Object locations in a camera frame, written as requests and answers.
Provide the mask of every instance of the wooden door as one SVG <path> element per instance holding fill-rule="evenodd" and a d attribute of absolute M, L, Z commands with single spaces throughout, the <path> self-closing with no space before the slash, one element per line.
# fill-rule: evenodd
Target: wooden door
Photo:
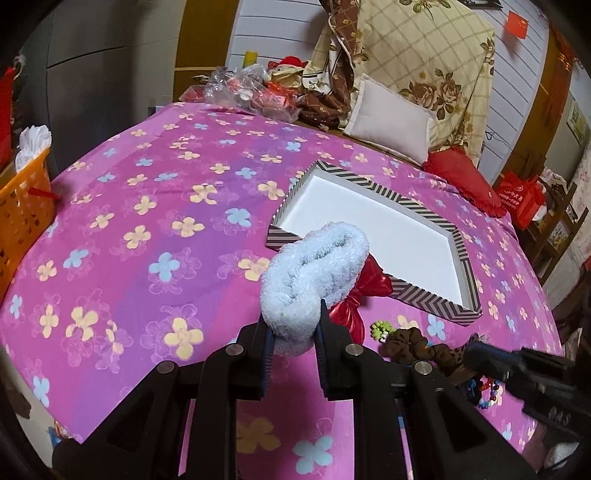
<path fill-rule="evenodd" d="M 174 68 L 175 100 L 193 76 L 210 75 L 226 64 L 239 0 L 187 0 L 178 37 Z"/>

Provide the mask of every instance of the box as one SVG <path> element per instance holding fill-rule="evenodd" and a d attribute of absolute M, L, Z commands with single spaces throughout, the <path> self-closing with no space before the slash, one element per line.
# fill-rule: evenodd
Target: box
<path fill-rule="evenodd" d="M 278 251 L 328 222 L 363 230 L 392 281 L 392 298 L 469 325 L 482 315 L 476 279 L 456 226 L 415 200 L 317 160 L 271 219 L 267 247 Z"/>

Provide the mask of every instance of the red tag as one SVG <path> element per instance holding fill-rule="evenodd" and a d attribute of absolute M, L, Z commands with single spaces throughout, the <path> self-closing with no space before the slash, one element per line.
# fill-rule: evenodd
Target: red tag
<path fill-rule="evenodd" d="M 515 12 L 509 12 L 507 18 L 506 30 L 517 38 L 525 38 L 527 36 L 527 27 L 529 22 Z"/>

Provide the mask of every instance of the pink floral bedspread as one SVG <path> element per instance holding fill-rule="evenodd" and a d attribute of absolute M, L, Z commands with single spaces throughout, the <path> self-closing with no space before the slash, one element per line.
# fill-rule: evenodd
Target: pink floral bedspread
<path fill-rule="evenodd" d="M 478 332 L 506 349 L 560 351 L 507 217 L 488 218 L 437 177 L 341 138 L 177 103 L 54 182 L 63 204 L 0 309 L 2 343 L 49 412 L 84 439 L 155 364 L 202 361 L 256 322 L 259 279 L 274 255 L 268 222 L 317 158 L 454 222 L 478 279 L 483 315 L 469 327 L 368 299 L 366 346 L 378 346 L 369 325 L 388 320 L 434 343 L 457 346 Z M 535 428 L 520 408 L 504 394 L 483 412 L 519 451 Z M 245 480 L 353 478 L 352 405 L 323 398 L 313 351 L 276 357 L 265 400 L 240 403 L 238 418 Z"/>

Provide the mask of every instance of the gray wardrobe door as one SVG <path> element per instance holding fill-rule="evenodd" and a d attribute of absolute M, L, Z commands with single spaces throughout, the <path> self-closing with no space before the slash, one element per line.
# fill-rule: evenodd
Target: gray wardrobe door
<path fill-rule="evenodd" d="M 47 69 L 53 151 L 61 171 L 132 126 L 132 48 L 106 50 Z"/>
<path fill-rule="evenodd" d="M 53 15 L 48 66 L 133 45 L 137 0 L 64 0 Z"/>
<path fill-rule="evenodd" d="M 47 110 L 46 81 L 47 46 L 52 17 L 53 13 L 39 23 L 22 47 L 27 64 L 22 73 L 23 78 L 18 79 L 18 83 L 22 82 L 23 87 L 18 97 L 17 109 L 22 113 L 25 125 L 47 125 L 51 128 Z M 47 156 L 47 170 L 51 179 L 57 177 L 60 172 L 53 150 Z"/>

